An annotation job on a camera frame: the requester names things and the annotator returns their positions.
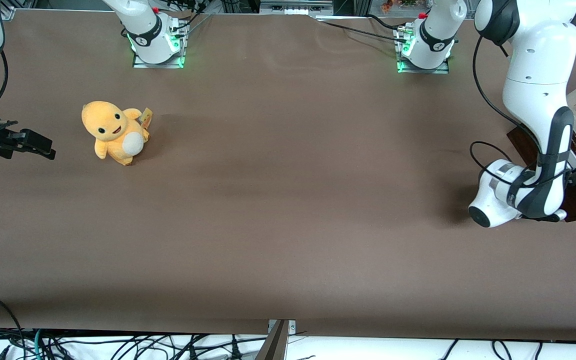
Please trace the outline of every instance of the metal frame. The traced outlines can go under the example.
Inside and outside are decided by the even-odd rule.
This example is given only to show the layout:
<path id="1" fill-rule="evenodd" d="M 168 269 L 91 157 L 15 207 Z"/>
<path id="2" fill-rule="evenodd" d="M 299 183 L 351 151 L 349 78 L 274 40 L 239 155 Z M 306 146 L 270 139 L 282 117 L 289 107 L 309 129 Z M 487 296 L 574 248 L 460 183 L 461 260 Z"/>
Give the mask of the metal frame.
<path id="1" fill-rule="evenodd" d="M 294 320 L 278 319 L 268 321 L 270 333 L 265 338 L 254 360 L 285 360 L 288 335 L 297 329 Z"/>

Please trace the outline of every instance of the brown table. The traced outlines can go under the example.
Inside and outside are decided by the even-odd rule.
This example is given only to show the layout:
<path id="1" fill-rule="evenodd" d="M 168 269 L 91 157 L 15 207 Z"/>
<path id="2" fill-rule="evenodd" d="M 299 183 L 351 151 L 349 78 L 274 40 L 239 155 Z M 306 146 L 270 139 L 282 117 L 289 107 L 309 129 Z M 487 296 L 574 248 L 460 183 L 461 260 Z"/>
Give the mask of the brown table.
<path id="1" fill-rule="evenodd" d="M 474 86 L 471 22 L 450 75 L 397 73 L 389 41 L 307 16 L 213 16 L 182 70 L 131 68 L 120 29 L 101 12 L 6 23 L 0 116 L 57 150 L 0 159 L 0 299 L 22 326 L 576 340 L 576 222 L 466 211 L 472 141 L 519 161 Z M 507 67 L 485 42 L 497 104 Z M 153 110 L 133 166 L 95 156 L 93 100 Z"/>

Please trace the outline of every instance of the black plastic band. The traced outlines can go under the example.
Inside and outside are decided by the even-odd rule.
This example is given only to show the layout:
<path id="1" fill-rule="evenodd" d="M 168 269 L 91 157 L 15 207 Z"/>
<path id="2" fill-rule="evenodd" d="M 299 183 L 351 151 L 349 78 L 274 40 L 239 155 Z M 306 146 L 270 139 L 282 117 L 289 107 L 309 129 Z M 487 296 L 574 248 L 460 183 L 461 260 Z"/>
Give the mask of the black plastic band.
<path id="1" fill-rule="evenodd" d="M 537 164 L 541 166 L 543 164 L 557 164 L 565 162 L 569 159 L 569 152 L 570 151 L 560 153 L 539 153 L 537 155 Z"/>
<path id="2" fill-rule="evenodd" d="M 521 189 L 524 182 L 535 176 L 535 172 L 532 170 L 526 170 L 520 174 L 515 180 L 510 184 L 508 189 L 508 194 L 505 197 L 505 202 L 510 205 L 510 207 L 515 208 L 515 201 L 517 200 L 517 192 Z"/>
<path id="3" fill-rule="evenodd" d="M 446 46 L 450 45 L 450 43 L 455 38 L 455 35 L 452 35 L 448 39 L 438 39 L 432 37 L 432 35 L 430 35 L 426 30 L 425 20 L 421 23 L 421 26 L 419 26 L 419 34 L 421 34 L 421 39 L 423 39 L 423 42 L 428 44 L 428 46 L 430 47 L 430 51 L 434 51 L 435 53 L 444 50 Z"/>
<path id="4" fill-rule="evenodd" d="M 157 23 L 155 23 L 155 27 L 153 27 L 151 30 L 144 32 L 143 34 L 134 34 L 133 32 L 128 31 L 128 29 L 126 29 L 126 31 L 128 32 L 128 36 L 130 36 L 130 39 L 132 39 L 132 41 L 134 41 L 138 46 L 150 46 L 151 45 L 151 41 L 153 41 L 153 39 L 155 39 L 157 36 L 159 36 L 160 32 L 162 32 L 162 18 L 160 18 L 159 16 L 155 16 L 155 18 L 157 18 Z"/>

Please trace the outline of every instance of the yellow plush toy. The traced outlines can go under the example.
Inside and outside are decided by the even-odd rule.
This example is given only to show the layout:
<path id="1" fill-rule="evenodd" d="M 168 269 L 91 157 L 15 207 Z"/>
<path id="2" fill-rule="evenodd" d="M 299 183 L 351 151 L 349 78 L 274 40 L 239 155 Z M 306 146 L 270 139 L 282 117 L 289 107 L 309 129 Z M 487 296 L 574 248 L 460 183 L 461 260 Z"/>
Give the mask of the yellow plush toy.
<path id="1" fill-rule="evenodd" d="M 93 101 L 84 105 L 81 120 L 86 130 L 96 138 L 94 153 L 105 159 L 106 154 L 122 166 L 133 163 L 133 157 L 144 148 L 150 138 L 147 129 L 153 112 L 146 108 L 120 110 L 106 101 Z"/>

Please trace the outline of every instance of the plush toy arm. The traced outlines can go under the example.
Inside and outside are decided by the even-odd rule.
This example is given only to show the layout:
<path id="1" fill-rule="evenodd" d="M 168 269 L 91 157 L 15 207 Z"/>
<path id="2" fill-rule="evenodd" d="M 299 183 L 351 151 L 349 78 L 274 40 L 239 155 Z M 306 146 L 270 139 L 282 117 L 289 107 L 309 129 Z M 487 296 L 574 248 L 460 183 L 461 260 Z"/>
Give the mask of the plush toy arm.
<path id="1" fill-rule="evenodd" d="M 94 141 L 94 153 L 100 158 L 105 159 L 106 153 L 108 152 L 108 146 L 105 142 L 96 139 Z"/>
<path id="2" fill-rule="evenodd" d="M 139 111 L 139 109 L 125 109 L 123 110 L 123 114 L 128 119 L 139 119 L 139 117 L 142 116 L 142 112 Z"/>

